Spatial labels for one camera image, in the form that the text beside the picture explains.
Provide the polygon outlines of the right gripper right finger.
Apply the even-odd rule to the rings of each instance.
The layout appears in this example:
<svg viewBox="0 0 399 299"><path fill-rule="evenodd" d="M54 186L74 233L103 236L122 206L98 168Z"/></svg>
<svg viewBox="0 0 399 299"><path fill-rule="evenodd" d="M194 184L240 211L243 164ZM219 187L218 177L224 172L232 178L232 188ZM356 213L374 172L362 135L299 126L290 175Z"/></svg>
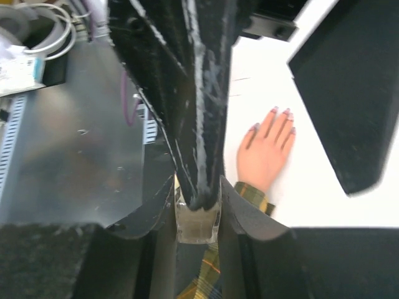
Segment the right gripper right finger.
<svg viewBox="0 0 399 299"><path fill-rule="evenodd" d="M282 298L282 237L288 228L243 199L221 177L218 236L223 298Z"/></svg>

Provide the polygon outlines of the mannequin hand with painted nails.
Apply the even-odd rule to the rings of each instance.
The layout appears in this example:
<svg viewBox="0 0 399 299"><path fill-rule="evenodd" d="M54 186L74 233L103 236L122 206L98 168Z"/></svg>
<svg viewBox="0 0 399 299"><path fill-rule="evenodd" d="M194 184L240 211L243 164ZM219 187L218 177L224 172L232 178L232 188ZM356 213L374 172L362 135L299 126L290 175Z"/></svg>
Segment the mannequin hand with painted nails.
<svg viewBox="0 0 399 299"><path fill-rule="evenodd" d="M267 192L283 169L296 139L290 109L273 108L246 133L237 153L238 181Z"/></svg>

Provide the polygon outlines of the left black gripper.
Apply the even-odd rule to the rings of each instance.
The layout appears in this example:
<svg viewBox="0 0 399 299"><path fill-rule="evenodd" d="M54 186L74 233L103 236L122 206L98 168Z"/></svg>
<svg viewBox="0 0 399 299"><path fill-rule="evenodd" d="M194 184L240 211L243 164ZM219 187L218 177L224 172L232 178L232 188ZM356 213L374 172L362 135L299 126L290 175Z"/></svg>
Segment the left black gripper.
<svg viewBox="0 0 399 299"><path fill-rule="evenodd" d="M188 204L192 211L209 210L218 198L232 46L239 35L287 42L297 30L295 19L307 3L307 0L184 1L195 85L196 176L191 180L194 189Z"/></svg>

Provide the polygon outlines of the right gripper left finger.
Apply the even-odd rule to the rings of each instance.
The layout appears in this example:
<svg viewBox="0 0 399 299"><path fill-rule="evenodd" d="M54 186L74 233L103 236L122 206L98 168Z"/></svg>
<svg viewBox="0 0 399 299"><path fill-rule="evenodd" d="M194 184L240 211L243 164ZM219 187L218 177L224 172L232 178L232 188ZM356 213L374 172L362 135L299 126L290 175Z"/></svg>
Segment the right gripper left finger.
<svg viewBox="0 0 399 299"><path fill-rule="evenodd" d="M133 243L133 297L173 298L176 268L175 178L153 198L108 227Z"/></svg>

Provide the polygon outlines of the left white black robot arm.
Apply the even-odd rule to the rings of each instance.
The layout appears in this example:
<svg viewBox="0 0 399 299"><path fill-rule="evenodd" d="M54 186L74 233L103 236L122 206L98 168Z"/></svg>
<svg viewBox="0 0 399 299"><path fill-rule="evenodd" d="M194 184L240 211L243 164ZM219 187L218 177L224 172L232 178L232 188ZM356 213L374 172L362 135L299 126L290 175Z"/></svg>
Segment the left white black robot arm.
<svg viewBox="0 0 399 299"><path fill-rule="evenodd" d="M231 49L288 40L304 1L109 1L113 48L165 136L188 207L223 174ZM398 2L339 1L289 61L347 194L375 184L398 116Z"/></svg>

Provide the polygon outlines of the beige nail polish bottle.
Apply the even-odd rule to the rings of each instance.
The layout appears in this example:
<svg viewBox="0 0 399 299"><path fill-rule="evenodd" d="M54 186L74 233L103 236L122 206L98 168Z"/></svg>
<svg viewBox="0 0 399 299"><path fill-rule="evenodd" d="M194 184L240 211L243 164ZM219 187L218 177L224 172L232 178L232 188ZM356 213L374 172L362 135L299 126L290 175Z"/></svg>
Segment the beige nail polish bottle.
<svg viewBox="0 0 399 299"><path fill-rule="evenodd" d="M191 211L186 205L177 175L175 184L175 218L177 240L182 244L212 244L217 242L221 217L221 194L214 207Z"/></svg>

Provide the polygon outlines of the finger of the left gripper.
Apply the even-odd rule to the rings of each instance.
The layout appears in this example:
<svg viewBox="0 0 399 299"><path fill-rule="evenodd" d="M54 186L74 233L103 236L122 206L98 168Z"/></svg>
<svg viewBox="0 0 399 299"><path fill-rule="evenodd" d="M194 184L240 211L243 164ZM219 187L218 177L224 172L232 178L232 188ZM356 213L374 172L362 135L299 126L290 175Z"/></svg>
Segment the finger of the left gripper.
<svg viewBox="0 0 399 299"><path fill-rule="evenodd" d="M196 1L109 1L114 49L165 136L184 199L200 203Z"/></svg>

